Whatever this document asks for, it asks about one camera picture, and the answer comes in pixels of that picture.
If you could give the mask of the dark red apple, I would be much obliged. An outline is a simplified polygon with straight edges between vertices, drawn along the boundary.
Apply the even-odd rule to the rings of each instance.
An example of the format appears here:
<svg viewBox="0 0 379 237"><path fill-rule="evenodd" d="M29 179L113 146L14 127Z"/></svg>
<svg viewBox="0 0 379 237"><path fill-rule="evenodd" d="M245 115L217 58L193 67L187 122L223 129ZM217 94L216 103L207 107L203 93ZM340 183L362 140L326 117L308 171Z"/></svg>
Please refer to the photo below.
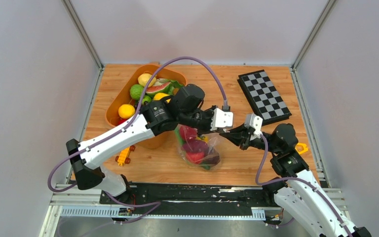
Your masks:
<svg viewBox="0 0 379 237"><path fill-rule="evenodd" d="M209 165L209 166L215 166L220 162L221 158L219 154L212 154L207 155L204 159L202 164L203 165Z"/></svg>

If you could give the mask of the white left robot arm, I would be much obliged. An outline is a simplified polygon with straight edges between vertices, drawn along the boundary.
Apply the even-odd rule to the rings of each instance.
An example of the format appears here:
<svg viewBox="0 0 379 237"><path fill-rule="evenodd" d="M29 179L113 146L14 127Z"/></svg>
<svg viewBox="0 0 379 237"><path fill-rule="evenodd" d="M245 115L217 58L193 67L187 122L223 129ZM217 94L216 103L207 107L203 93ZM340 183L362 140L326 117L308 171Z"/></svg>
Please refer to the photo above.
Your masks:
<svg viewBox="0 0 379 237"><path fill-rule="evenodd" d="M189 84L174 96L153 100L138 108L135 115L121 125L88 141L66 142L69 160L79 190L101 189L109 192L120 204L128 203L131 190L123 177L116 178L102 170L102 164L122 150L174 130L179 124L212 133L218 106L202 110L204 91Z"/></svg>

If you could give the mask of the clear zip top bag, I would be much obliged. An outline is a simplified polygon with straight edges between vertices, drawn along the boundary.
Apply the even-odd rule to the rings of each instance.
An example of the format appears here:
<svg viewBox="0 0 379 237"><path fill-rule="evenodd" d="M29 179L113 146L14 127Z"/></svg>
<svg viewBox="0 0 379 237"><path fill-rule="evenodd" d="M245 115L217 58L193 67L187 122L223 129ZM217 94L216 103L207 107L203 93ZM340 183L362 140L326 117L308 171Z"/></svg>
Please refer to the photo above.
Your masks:
<svg viewBox="0 0 379 237"><path fill-rule="evenodd" d="M213 170L221 163L221 139L218 135L199 135L197 129L185 125L178 125L174 133L178 142L178 152L187 164Z"/></svg>

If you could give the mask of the yellow bell pepper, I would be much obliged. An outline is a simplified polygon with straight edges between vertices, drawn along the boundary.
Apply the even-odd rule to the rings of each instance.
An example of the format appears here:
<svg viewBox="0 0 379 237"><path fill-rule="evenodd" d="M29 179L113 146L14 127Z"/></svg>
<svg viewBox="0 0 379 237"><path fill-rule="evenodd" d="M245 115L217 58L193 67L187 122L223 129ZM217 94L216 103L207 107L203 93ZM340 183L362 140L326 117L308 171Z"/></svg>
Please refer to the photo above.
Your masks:
<svg viewBox="0 0 379 237"><path fill-rule="evenodd" d="M205 143L209 142L209 138L207 136L200 136L198 137L199 140L204 141Z"/></svg>

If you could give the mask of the purple sweet potato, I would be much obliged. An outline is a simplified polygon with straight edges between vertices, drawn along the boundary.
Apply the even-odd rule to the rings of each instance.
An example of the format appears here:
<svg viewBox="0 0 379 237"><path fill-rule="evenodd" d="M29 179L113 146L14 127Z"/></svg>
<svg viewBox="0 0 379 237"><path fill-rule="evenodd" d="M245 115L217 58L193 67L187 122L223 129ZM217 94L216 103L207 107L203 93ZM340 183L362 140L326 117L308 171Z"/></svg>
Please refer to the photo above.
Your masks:
<svg viewBox="0 0 379 237"><path fill-rule="evenodd" d="M181 151L188 153L188 152L206 152L209 149L209 146L207 143L201 140L191 140L186 143L184 143L181 146Z"/></svg>

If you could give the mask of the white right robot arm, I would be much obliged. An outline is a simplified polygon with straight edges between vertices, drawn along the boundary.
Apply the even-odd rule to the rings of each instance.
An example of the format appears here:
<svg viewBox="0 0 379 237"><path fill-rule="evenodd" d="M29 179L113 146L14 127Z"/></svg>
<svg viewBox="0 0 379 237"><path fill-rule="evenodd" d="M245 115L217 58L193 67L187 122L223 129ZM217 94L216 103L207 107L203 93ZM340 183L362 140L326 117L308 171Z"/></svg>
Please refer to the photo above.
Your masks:
<svg viewBox="0 0 379 237"><path fill-rule="evenodd" d="M282 123L271 133L256 125L241 125L220 134L240 149L264 151L255 181L261 186L263 202L286 210L312 237L369 237L337 208L315 179L295 146L292 124Z"/></svg>

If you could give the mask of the light green pepper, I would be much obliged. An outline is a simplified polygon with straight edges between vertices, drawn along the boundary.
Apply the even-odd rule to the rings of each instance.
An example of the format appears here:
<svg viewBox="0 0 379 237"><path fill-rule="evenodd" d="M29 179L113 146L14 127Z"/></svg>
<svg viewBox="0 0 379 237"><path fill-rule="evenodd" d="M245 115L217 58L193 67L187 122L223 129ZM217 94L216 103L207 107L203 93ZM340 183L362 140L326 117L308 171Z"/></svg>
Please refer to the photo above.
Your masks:
<svg viewBox="0 0 379 237"><path fill-rule="evenodd" d="M181 137L181 135L180 135L180 133L179 133L179 127L176 127L175 129L174 129L174 134L175 134L175 137L176 137L176 139L177 139L177 141L178 141L178 144L181 146L181 145L183 145L184 143L185 143L185 141L182 139L182 137Z"/></svg>

